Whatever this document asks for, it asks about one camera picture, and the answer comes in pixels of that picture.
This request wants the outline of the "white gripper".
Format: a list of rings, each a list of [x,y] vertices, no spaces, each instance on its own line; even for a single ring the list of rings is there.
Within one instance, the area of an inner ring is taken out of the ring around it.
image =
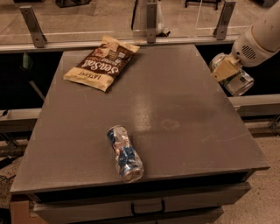
[[[244,67],[256,67],[276,54],[276,30],[252,25],[235,42],[231,51],[212,71],[211,76],[223,81]]]

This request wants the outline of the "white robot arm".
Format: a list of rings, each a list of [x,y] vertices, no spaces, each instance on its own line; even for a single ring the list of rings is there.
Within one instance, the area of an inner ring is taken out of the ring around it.
[[[212,71],[216,81],[236,74],[242,67],[256,67],[280,50],[280,1],[257,19],[234,42],[231,53]]]

